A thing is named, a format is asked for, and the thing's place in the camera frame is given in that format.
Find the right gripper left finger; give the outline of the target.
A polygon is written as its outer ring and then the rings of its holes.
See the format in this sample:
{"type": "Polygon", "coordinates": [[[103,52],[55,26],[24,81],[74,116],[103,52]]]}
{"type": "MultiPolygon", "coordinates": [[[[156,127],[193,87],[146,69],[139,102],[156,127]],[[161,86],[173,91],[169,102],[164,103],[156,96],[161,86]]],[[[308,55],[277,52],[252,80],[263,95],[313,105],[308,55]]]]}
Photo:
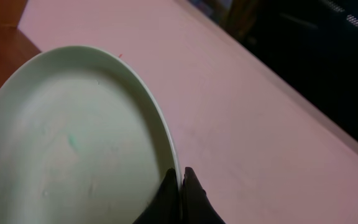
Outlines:
{"type": "Polygon", "coordinates": [[[134,224],[177,224],[180,222],[180,196],[174,168],[167,170],[155,197],[134,224]]]}

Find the mint plate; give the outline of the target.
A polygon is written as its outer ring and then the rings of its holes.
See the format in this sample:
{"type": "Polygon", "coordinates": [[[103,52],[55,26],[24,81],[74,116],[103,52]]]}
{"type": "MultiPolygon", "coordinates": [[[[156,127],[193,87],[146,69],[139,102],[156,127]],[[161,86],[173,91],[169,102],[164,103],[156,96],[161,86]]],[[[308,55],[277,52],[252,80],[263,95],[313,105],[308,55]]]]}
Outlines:
{"type": "Polygon", "coordinates": [[[0,223],[132,223],[169,169],[163,114],[115,55],[49,50],[0,88],[0,223]]]}

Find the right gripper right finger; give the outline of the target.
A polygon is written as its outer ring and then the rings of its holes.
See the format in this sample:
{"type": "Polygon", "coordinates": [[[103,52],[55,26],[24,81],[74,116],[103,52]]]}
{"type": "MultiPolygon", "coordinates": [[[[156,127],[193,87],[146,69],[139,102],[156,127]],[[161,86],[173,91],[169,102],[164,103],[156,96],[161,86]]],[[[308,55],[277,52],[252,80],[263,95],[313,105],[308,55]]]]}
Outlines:
{"type": "Polygon", "coordinates": [[[183,223],[225,224],[208,200],[194,170],[185,167],[182,184],[183,223]]]}

